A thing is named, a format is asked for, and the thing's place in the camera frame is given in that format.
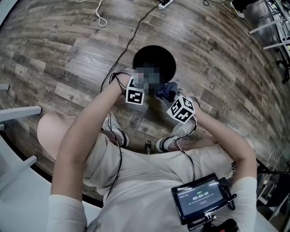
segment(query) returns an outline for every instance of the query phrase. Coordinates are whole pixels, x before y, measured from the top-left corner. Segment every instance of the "white t-shirt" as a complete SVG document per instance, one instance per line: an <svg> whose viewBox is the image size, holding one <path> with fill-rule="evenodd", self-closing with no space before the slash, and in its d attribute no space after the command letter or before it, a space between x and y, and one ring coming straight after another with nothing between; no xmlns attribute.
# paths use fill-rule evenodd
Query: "white t-shirt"
<svg viewBox="0 0 290 232"><path fill-rule="evenodd" d="M76 199L49 197L48 232L188 232L181 225L171 188L182 183L173 180L128 181L117 185L99 215L87 226L82 203ZM238 180L231 188L237 194L236 210L217 211L215 225L232 218L240 232L252 232L256 219L256 186L253 177Z"/></svg>

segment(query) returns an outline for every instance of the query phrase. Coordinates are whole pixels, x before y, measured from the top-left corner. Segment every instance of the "power strip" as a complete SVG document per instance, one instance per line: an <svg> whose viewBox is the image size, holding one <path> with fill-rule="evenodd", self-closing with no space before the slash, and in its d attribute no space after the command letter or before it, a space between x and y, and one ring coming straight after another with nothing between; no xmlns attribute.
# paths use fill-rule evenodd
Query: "power strip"
<svg viewBox="0 0 290 232"><path fill-rule="evenodd" d="M167 6L169 6L170 3L172 3L174 0L170 0L166 5L162 5L161 3L158 5L160 10L164 10Z"/></svg>

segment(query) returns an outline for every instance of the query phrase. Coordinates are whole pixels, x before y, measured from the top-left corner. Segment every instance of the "black trash can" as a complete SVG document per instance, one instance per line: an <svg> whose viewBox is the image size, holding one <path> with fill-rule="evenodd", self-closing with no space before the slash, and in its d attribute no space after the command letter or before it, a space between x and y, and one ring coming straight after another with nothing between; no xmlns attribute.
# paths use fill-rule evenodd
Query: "black trash can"
<svg viewBox="0 0 290 232"><path fill-rule="evenodd" d="M149 94L154 94L174 77L176 62L173 55L165 48L149 45L135 54L133 69L144 74L144 78L149 83Z"/></svg>

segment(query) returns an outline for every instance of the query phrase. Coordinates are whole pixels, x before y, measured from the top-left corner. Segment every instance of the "person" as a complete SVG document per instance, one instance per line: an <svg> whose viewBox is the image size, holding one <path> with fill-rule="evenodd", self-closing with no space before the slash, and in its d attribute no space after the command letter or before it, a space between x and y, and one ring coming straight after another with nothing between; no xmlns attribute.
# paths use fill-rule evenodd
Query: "person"
<svg viewBox="0 0 290 232"><path fill-rule="evenodd" d="M245 15L243 14L243 10L253 2L257 0L233 0L230 2L231 7L235 10L235 13L241 18L244 19Z"/></svg>
<svg viewBox="0 0 290 232"><path fill-rule="evenodd" d="M119 78L127 86L130 76L120 74ZM188 231L179 221L171 188L193 181L194 176L199 179L211 173L218 178L229 178L235 173L231 193L237 194L236 210L220 209L213 223L219 225L232 218L239 231L253 231L257 185L254 151L244 138L204 113L195 101L197 122L213 137L196 143L178 141L192 158L194 170L188 158L174 146L177 138L192 130L194 125L188 121L157 141L161 154L145 155L121 148L120 175L108 195L121 158L108 128L108 112L121 94L114 79L77 118L48 113L40 119L38 140L56 159L48 200L48 231ZM126 147L129 137L113 115L111 128L120 145ZM82 183L95 186L104 195L103 208L88 226L82 205Z"/></svg>

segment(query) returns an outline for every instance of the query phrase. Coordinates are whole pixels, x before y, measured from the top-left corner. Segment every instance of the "white sleeve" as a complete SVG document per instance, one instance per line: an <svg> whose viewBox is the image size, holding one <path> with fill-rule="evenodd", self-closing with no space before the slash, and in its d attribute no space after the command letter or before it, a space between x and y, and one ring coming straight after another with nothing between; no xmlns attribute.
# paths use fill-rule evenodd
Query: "white sleeve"
<svg viewBox="0 0 290 232"><path fill-rule="evenodd" d="M84 232L87 218L82 203L63 195L51 195L48 199L48 232Z"/></svg>
<svg viewBox="0 0 290 232"><path fill-rule="evenodd" d="M214 224L220 225L232 218L236 221L239 232L252 232L256 221L256 189L257 180L253 177L244 177L233 184L231 194L237 194L234 199L236 209L228 207L217 211Z"/></svg>

